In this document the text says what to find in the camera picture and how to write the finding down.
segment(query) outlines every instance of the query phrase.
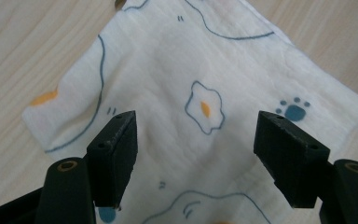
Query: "towel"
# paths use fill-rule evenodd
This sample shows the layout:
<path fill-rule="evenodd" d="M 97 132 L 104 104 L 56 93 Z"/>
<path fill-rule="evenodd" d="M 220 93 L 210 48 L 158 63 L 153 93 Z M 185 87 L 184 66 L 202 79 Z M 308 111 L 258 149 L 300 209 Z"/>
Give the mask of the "towel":
<path fill-rule="evenodd" d="M 56 160 L 83 157 L 135 110 L 139 153 L 121 210 L 102 223 L 279 223 L 290 207 L 253 153 L 259 110 L 337 153 L 358 95 L 244 0 L 128 0 L 23 120 Z"/>

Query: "white cloth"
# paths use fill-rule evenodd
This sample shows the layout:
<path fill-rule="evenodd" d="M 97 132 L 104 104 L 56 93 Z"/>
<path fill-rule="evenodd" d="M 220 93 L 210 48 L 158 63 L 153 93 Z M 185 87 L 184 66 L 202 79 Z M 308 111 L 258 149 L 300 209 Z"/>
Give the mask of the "white cloth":
<path fill-rule="evenodd" d="M 358 124 L 358 95 L 245 1 L 128 0 L 23 119 L 58 160 L 84 156 L 129 110 L 139 154 L 106 222 L 278 223 L 290 208 L 253 153 L 258 111 L 334 153 Z"/>

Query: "light wood tabletop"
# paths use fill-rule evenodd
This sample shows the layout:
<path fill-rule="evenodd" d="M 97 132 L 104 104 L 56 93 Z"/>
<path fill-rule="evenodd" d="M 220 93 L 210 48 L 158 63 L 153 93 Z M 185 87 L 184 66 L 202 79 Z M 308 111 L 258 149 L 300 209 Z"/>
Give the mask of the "light wood tabletop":
<path fill-rule="evenodd" d="M 358 1 L 249 2 L 323 70 L 358 93 Z M 21 112 L 57 87 L 114 14 L 114 0 L 0 0 L 0 205 L 40 188 L 53 163 Z M 358 127 L 342 149 L 332 161 L 358 161 Z M 296 210 L 284 223 L 319 223 L 318 213 L 318 208 Z"/>

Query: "wood grain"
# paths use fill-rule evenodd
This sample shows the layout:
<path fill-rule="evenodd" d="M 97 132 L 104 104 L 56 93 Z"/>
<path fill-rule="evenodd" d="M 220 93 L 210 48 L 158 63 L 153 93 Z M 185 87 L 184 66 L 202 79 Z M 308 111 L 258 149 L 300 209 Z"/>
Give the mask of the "wood grain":
<path fill-rule="evenodd" d="M 358 93 L 358 1 L 249 2 Z M 113 0 L 0 0 L 0 205 L 42 186 L 53 163 L 22 122 L 22 110 L 56 88 L 114 14 Z M 338 156 L 358 160 L 358 127 Z M 284 223 L 319 223 L 318 210 L 294 211 Z"/>

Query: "wooden table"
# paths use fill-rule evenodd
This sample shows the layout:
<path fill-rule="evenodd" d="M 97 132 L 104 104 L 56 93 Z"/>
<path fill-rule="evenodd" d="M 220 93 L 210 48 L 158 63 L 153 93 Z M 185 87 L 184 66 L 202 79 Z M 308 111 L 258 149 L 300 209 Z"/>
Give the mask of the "wooden table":
<path fill-rule="evenodd" d="M 358 1 L 250 0 L 325 71 L 358 93 Z M 115 14 L 113 0 L 0 0 L 0 205 L 43 185 L 53 160 L 21 119 Z M 358 161 L 358 127 L 339 157 Z M 284 223 L 319 223 L 297 210 Z"/>

